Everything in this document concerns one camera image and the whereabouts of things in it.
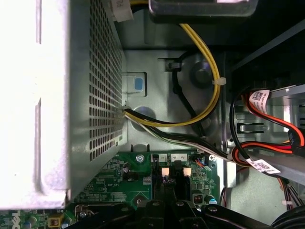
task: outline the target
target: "cable bundle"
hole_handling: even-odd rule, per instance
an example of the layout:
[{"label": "cable bundle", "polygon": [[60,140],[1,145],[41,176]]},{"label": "cable bundle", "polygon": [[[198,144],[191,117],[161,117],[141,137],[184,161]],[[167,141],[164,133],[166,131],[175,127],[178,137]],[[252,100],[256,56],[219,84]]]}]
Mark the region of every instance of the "cable bundle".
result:
[{"label": "cable bundle", "polygon": [[[188,24],[180,24],[180,26],[185,30],[185,32],[189,35],[189,37],[193,40],[196,44],[198,49],[204,55],[205,59],[209,63],[211,67],[211,71],[213,74],[213,79],[217,82],[220,78],[219,71],[216,65],[216,62],[211,54],[211,51],[206,46],[204,41],[200,38],[200,36],[188,25]],[[214,92],[212,99],[210,100],[208,106],[205,108],[203,112],[201,112],[198,116],[190,119],[189,121],[182,122],[182,123],[170,123],[164,122],[160,120],[153,119],[146,115],[142,115],[138,112],[132,111],[131,109],[125,109],[124,114],[130,117],[132,120],[141,123],[146,126],[154,126],[154,127],[173,127],[173,126],[184,126],[184,125],[191,125],[197,122],[202,121],[204,118],[208,117],[215,109],[217,102],[220,97],[220,85],[214,84]]]},{"label": "cable bundle", "polygon": [[266,142],[243,142],[243,143],[239,142],[237,133],[236,133],[236,129],[235,129],[235,124],[234,124],[235,102],[237,101],[237,99],[239,97],[243,98],[243,101],[244,101],[246,107],[254,115],[295,131],[296,134],[300,138],[300,143],[301,143],[300,146],[304,146],[304,144],[305,144],[304,136],[303,136],[302,132],[296,126],[294,126],[293,124],[288,123],[284,120],[281,120],[279,118],[264,114],[264,113],[260,112],[259,110],[257,110],[254,107],[254,105],[249,102],[249,94],[247,91],[249,91],[249,87],[244,88],[233,99],[233,102],[231,103],[231,106],[230,106],[230,113],[229,113],[230,130],[231,130],[231,134],[232,134],[232,139],[234,140],[234,143],[235,143],[235,148],[231,151],[231,155],[232,155],[232,159],[235,163],[237,163],[238,165],[243,166],[243,167],[250,167],[250,165],[247,162],[245,162],[239,158],[239,155],[241,155],[245,160],[250,158],[245,151],[246,148],[257,148],[257,149],[263,149],[263,150],[267,150],[267,151],[292,154],[289,141],[284,142],[284,143],[279,143],[279,144],[266,143]]},{"label": "cable bundle", "polygon": [[219,158],[222,158],[226,161],[228,160],[226,157],[227,155],[224,152],[217,149],[215,146],[204,141],[201,138],[191,136],[191,135],[178,134],[178,133],[166,133],[155,127],[145,126],[141,123],[138,123],[135,120],[131,119],[128,115],[126,115],[126,117],[129,120],[131,120],[132,122],[140,125],[149,134],[151,134],[152,136],[154,136],[156,138],[159,138],[162,141],[165,141],[170,144],[196,148],[203,152],[207,152],[211,155],[215,155]]}]

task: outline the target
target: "red wire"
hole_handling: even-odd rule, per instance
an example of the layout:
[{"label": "red wire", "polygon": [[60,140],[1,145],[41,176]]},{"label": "red wire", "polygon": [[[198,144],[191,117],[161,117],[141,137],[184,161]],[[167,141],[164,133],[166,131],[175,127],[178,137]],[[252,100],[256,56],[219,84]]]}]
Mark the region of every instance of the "red wire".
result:
[{"label": "red wire", "polygon": [[282,119],[279,119],[279,118],[276,118],[276,117],[273,117],[273,116],[270,116],[268,114],[264,114],[264,113],[260,112],[252,103],[249,103],[247,100],[248,99],[246,99],[247,105],[249,105],[253,110],[255,110],[262,117],[267,117],[269,119],[272,119],[274,121],[277,121],[279,123],[282,123],[284,125],[289,126],[292,129],[294,129],[297,132],[297,134],[299,135],[299,137],[300,137],[300,141],[301,141],[300,142],[300,146],[305,146],[305,139],[304,139],[304,136],[303,136],[302,132],[299,130],[299,128],[297,128],[295,125],[293,125],[291,123],[288,123],[288,122],[286,122],[286,121],[284,121]]}]

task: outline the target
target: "screw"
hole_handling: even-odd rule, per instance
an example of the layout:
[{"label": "screw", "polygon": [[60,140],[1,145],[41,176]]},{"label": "screw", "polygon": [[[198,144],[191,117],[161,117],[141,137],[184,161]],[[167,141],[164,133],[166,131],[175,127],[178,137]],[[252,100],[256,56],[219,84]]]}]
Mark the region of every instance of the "screw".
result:
[{"label": "screw", "polygon": [[183,203],[182,201],[178,201],[178,202],[176,203],[176,205],[177,205],[177,206],[183,206],[184,203]]},{"label": "screw", "polygon": [[210,160],[210,161],[214,161],[215,159],[216,159],[216,157],[215,157],[214,155],[210,155],[210,156],[209,156],[209,160]]},{"label": "screw", "polygon": [[80,214],[79,214],[79,216],[80,216],[81,218],[85,218],[85,217],[87,216],[87,214],[86,214],[86,212],[81,211]]},{"label": "screw", "polygon": [[209,209],[209,211],[212,211],[212,212],[216,212],[217,211],[217,208],[215,208],[215,207],[209,207],[208,209]]},{"label": "screw", "polygon": [[137,160],[137,162],[142,163],[144,161],[144,156],[138,155],[135,159]]}]

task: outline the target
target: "white label sticker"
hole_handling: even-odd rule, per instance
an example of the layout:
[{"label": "white label sticker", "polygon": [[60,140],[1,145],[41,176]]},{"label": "white label sticker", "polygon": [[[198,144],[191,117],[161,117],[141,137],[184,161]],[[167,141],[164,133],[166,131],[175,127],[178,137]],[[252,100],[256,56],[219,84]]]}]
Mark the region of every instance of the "white label sticker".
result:
[{"label": "white label sticker", "polygon": [[265,162],[264,160],[260,159],[257,161],[252,161],[251,159],[246,160],[250,165],[252,165],[253,168],[258,170],[259,172],[266,172],[269,174],[274,174],[274,173],[280,173],[281,171],[274,168],[272,165],[269,163]]},{"label": "white label sticker", "polygon": [[129,0],[111,0],[112,12],[117,22],[133,19]]},{"label": "white label sticker", "polygon": [[266,103],[269,96],[270,90],[259,90],[254,92],[249,102],[252,103],[260,112],[266,114]]}]

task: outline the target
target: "cable tie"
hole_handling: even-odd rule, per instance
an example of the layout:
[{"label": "cable tie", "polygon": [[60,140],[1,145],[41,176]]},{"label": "cable tie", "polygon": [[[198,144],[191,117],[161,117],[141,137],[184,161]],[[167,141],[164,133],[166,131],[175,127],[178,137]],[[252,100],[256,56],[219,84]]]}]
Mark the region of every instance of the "cable tie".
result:
[{"label": "cable tie", "polygon": [[216,84],[216,85],[219,85],[219,86],[223,86],[227,83],[227,79],[224,78],[224,77],[220,77],[219,79],[217,80],[212,80],[212,84]]},{"label": "cable tie", "polygon": [[292,201],[286,201],[286,200],[282,200],[282,204],[287,206],[287,205],[293,205]]}]

